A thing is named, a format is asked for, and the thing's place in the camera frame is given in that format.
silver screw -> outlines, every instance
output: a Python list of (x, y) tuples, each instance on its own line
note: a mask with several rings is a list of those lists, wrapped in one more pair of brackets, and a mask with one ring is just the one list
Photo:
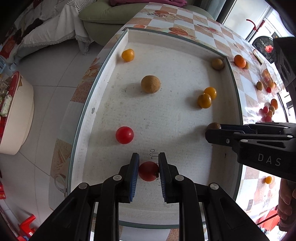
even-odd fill
[(210, 185), (210, 188), (212, 188), (213, 190), (217, 190), (219, 188), (219, 185), (217, 183), (212, 183)]
[(121, 178), (122, 178), (122, 176), (120, 176), (120, 175), (115, 175), (115, 176), (113, 177), (113, 180), (114, 180), (114, 181), (120, 181)]
[(86, 188), (87, 188), (87, 183), (80, 183), (80, 184), (78, 185), (78, 187), (79, 187), (80, 189), (86, 189)]
[(175, 179), (177, 181), (183, 181), (184, 180), (184, 177), (182, 175), (177, 175), (177, 176), (175, 176)]

striped fabric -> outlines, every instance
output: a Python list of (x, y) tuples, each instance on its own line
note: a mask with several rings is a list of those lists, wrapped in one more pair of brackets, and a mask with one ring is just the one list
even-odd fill
[(96, 0), (70, 0), (67, 2), (68, 5), (76, 7), (78, 12), (81, 12), (85, 7), (96, 2)]

plastic bag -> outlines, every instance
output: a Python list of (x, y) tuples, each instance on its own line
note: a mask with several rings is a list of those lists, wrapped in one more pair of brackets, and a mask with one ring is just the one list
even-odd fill
[(270, 87), (273, 93), (278, 93), (285, 88), (279, 73), (276, 74), (269, 63), (264, 62), (261, 65), (260, 74), (264, 87)]

white lettering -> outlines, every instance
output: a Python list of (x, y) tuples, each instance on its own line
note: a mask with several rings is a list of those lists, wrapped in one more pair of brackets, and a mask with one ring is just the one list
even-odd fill
[(266, 163), (270, 162), (271, 164), (271, 156), (269, 156), (269, 158), (267, 159)]
[(281, 163), (279, 162), (279, 160), (281, 160), (280, 158), (276, 159), (276, 166), (279, 166)]
[(263, 155), (259, 153), (258, 161), (263, 161)]

green sofa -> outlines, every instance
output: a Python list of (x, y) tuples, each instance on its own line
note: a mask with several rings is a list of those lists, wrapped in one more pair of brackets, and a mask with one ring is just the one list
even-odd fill
[[(123, 25), (147, 5), (146, 3), (131, 3), (112, 7), (109, 1), (98, 0), (79, 14), (89, 36), (103, 46)], [(187, 5), (183, 8), (213, 19), (207, 11), (191, 5), (193, 3), (194, 0), (187, 0)]]

